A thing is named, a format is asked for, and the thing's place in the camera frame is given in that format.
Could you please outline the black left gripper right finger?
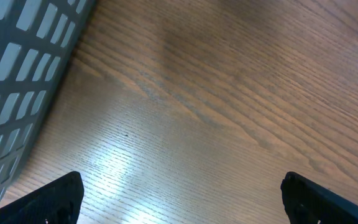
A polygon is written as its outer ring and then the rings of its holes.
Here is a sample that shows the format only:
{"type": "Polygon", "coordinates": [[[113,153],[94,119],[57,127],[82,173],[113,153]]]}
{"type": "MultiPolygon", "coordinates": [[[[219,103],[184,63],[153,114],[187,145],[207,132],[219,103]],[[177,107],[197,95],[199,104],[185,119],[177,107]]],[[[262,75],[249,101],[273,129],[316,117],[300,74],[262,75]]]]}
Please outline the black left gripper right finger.
{"type": "Polygon", "coordinates": [[[358,223],[358,205],[296,172],[287,172],[280,189],[291,224],[358,223]]]}

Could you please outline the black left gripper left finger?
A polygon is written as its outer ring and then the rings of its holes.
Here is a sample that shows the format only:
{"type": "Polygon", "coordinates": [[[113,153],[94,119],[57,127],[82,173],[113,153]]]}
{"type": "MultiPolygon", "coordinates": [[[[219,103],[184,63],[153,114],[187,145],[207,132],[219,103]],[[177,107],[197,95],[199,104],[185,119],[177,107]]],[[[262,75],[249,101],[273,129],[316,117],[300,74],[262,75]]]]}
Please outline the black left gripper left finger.
{"type": "Polygon", "coordinates": [[[77,171],[0,208],[0,224],[76,224],[84,196],[77,171]]]}

